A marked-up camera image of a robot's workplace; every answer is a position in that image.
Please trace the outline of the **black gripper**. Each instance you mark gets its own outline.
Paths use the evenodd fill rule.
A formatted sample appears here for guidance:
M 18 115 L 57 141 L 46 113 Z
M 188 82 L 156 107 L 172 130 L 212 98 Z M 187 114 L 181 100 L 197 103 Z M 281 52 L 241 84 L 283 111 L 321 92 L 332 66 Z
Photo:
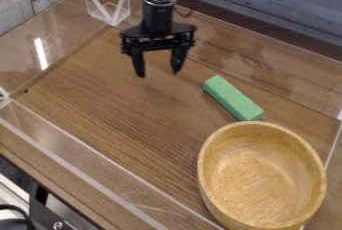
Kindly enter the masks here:
M 140 78 L 145 77 L 144 51 L 172 50 L 172 72 L 177 73 L 181 70 L 187 51 L 195 45 L 195 31 L 195 25 L 173 22 L 168 34 L 152 34 L 141 24 L 120 32 L 121 53 L 130 55 L 133 69 Z

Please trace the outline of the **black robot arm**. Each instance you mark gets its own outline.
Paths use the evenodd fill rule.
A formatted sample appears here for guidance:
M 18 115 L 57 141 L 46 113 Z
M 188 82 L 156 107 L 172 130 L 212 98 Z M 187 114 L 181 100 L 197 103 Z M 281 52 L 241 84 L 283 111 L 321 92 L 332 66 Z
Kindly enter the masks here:
M 145 77 L 144 53 L 170 51 L 170 69 L 181 70 L 187 53 L 195 45 L 196 26 L 175 22 L 176 0 L 141 0 L 141 22 L 120 32 L 121 53 L 130 57 L 134 73 Z

